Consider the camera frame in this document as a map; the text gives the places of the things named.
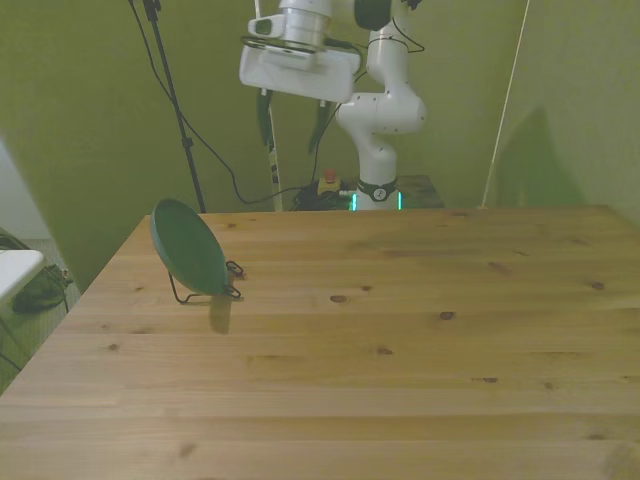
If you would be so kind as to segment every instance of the wood knot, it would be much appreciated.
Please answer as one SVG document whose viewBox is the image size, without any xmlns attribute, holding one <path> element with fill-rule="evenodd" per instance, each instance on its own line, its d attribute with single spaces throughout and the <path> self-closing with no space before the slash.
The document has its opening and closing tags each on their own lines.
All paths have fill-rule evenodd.
<svg viewBox="0 0 640 480">
<path fill-rule="evenodd" d="M 489 267 L 491 267 L 496 272 L 502 273 L 504 275 L 511 273 L 511 270 L 509 268 L 505 267 L 504 265 L 498 262 L 489 262 Z"/>
<path fill-rule="evenodd" d="M 193 452 L 196 451 L 198 446 L 195 443 L 184 443 L 180 446 L 180 458 L 189 458 Z"/>
<path fill-rule="evenodd" d="M 393 355 L 393 350 L 381 345 L 381 346 L 376 348 L 376 354 L 378 354 L 378 355 Z"/>
</svg>

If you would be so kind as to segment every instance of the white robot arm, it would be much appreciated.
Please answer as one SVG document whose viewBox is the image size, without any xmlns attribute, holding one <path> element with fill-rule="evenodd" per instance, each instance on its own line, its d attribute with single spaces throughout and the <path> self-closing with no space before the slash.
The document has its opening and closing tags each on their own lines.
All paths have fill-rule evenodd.
<svg viewBox="0 0 640 480">
<path fill-rule="evenodd" d="M 249 22 L 244 39 L 242 83 L 342 104 L 337 119 L 360 161 L 359 209 L 396 208 L 396 153 L 379 135 L 415 132 L 426 120 L 407 80 L 407 16 L 420 1 L 282 0 L 278 15 Z M 326 48 L 332 19 L 371 30 L 367 70 L 384 92 L 353 93 L 360 58 Z"/>
</svg>

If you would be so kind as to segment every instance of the wall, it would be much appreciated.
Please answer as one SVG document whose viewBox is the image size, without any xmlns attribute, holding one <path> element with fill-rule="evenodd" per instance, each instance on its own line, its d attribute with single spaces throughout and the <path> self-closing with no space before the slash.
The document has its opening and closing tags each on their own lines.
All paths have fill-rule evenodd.
<svg viewBox="0 0 640 480">
<path fill-rule="evenodd" d="M 263 3 L 273 13 L 277 1 Z M 525 0 L 431 0 L 410 17 L 413 36 L 426 47 L 411 55 L 410 81 L 427 105 L 429 120 L 420 133 L 391 138 L 398 147 L 399 173 L 430 175 L 449 207 L 481 202 L 525 5 Z M 368 40 L 366 32 L 353 29 L 337 28 L 333 35 Z M 382 87 L 365 77 L 358 90 Z M 312 100 L 274 98 L 286 186 L 304 184 L 311 175 L 307 142 L 315 109 Z M 322 142 L 319 171 L 329 166 L 345 176 L 358 175 L 356 150 L 336 124 Z"/>
<path fill-rule="evenodd" d="M 430 121 L 396 139 L 400 173 L 431 175 L 449 206 L 480 200 L 524 5 L 432 0 L 412 16 L 427 51 L 412 56 L 411 81 Z M 165 0 L 160 13 L 182 108 L 251 198 L 271 191 L 255 90 L 237 79 L 239 37 L 254 14 L 250 0 Z M 160 198 L 196 206 L 173 111 L 126 0 L 3 2 L 0 28 L 0 136 L 86 288 Z M 361 87 L 381 90 L 367 79 Z M 315 103 L 279 95 L 274 116 L 283 187 L 304 185 Z M 209 211 L 271 208 L 243 206 L 217 160 L 199 145 L 195 155 Z M 330 165 L 357 176 L 355 149 L 337 125 L 322 145 L 320 168 Z"/>
<path fill-rule="evenodd" d="M 255 93 L 237 80 L 253 2 L 162 5 L 182 108 L 228 158 L 246 196 L 269 194 Z M 2 2 L 0 30 L 0 137 L 86 288 L 160 198 L 197 206 L 176 119 L 126 0 Z M 199 145 L 195 155 L 208 209 L 245 209 L 217 160 Z"/>
<path fill-rule="evenodd" d="M 608 204 L 640 223 L 640 3 L 532 0 L 494 202 Z"/>
<path fill-rule="evenodd" d="M 31 193 L 0 141 L 0 228 L 21 239 L 49 239 L 51 235 L 42 220 Z"/>
</svg>

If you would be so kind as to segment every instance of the table surface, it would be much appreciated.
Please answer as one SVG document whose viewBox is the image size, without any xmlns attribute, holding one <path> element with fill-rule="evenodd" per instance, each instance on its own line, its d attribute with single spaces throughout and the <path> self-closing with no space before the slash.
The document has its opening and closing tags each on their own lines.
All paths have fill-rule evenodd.
<svg viewBox="0 0 640 480">
<path fill-rule="evenodd" d="M 0 398 L 12 480 L 640 478 L 640 235 L 606 208 L 145 219 Z"/>
<path fill-rule="evenodd" d="M 0 306 L 7 303 L 44 266 L 44 255 L 35 250 L 0 250 Z"/>
</svg>

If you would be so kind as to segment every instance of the green pan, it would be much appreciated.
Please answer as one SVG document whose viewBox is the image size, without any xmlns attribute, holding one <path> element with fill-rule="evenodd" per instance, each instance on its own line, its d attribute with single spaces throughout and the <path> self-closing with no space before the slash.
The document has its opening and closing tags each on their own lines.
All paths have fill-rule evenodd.
<svg viewBox="0 0 640 480">
<path fill-rule="evenodd" d="M 191 207 L 170 198 L 161 200 L 151 214 L 151 234 L 162 263 L 182 285 L 200 295 L 240 297 L 229 282 L 229 272 L 241 276 L 242 268 L 225 261 L 216 237 Z M 186 302 L 177 295 L 176 299 Z"/>
</svg>

